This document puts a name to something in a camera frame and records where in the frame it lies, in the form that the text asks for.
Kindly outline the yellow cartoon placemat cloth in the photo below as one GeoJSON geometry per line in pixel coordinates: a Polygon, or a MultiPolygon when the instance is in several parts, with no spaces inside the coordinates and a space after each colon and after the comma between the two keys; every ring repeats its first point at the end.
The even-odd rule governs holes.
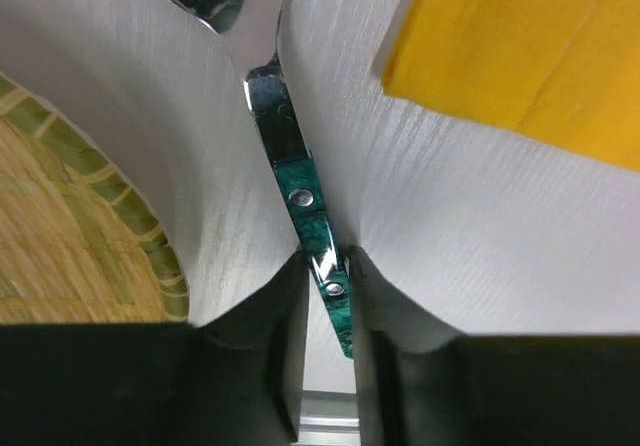
{"type": "Polygon", "coordinates": [[[639,0],[413,0],[384,92],[631,171],[639,0]]]}

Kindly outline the spoon with green handle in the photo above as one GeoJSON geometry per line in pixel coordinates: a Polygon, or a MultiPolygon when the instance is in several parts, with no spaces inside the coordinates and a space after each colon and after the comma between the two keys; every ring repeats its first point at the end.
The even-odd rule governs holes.
{"type": "Polygon", "coordinates": [[[279,58],[286,0],[170,1],[224,44],[340,348],[351,358],[351,288],[345,256],[279,58]]]}

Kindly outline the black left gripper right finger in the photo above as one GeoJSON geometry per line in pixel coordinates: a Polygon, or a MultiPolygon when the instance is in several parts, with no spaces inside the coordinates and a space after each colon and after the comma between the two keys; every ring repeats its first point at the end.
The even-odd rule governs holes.
{"type": "Polygon", "coordinates": [[[462,332],[349,253],[365,445],[635,445],[635,335],[462,332]]]}

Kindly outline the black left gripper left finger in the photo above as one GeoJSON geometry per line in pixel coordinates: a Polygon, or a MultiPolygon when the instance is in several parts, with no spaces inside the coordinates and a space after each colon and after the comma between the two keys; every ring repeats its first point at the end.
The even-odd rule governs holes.
{"type": "Polygon", "coordinates": [[[309,278],[292,255],[211,323],[1,330],[5,445],[288,445],[298,434],[309,278]]]}

